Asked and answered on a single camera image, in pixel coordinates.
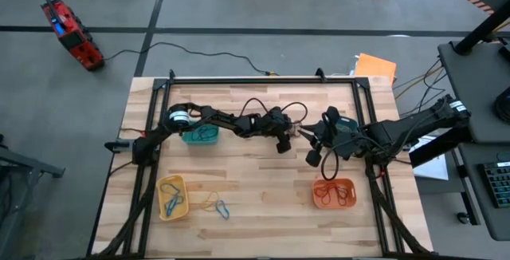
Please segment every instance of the teal basket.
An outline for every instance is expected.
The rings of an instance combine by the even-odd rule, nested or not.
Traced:
[[[193,132],[184,132],[182,140],[188,145],[213,145],[218,142],[218,126],[204,124]]]

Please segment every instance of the orange paper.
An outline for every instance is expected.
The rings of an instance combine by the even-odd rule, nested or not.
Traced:
[[[391,61],[383,60],[378,57],[372,57],[365,53],[359,55],[358,65],[356,66],[356,76],[387,76],[390,83],[393,84],[397,64]]]

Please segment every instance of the yellow basket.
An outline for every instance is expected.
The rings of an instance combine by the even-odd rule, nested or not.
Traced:
[[[163,185],[163,190],[166,190],[166,186],[164,184],[172,184],[177,189],[180,190],[179,195],[182,196],[182,203],[175,206],[172,214],[167,216],[167,209],[165,208],[165,203],[168,203],[172,199],[172,194],[168,192],[164,192],[161,189]],[[159,199],[159,217],[163,221],[171,221],[176,220],[188,213],[190,210],[190,205],[188,203],[188,192],[186,190],[186,184],[184,183],[184,178],[180,175],[172,175],[165,178],[161,178],[156,183],[156,187],[158,189],[158,199]]]

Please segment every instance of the red power tool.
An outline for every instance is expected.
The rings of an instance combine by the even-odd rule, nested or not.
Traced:
[[[45,11],[58,41],[75,57],[86,69],[94,70],[104,65],[103,54],[81,20],[61,0],[46,0],[41,5]]]

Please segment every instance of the orange basket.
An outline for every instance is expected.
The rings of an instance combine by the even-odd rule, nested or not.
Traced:
[[[344,209],[356,204],[356,189],[350,179],[317,179],[312,194],[313,202],[320,209]]]

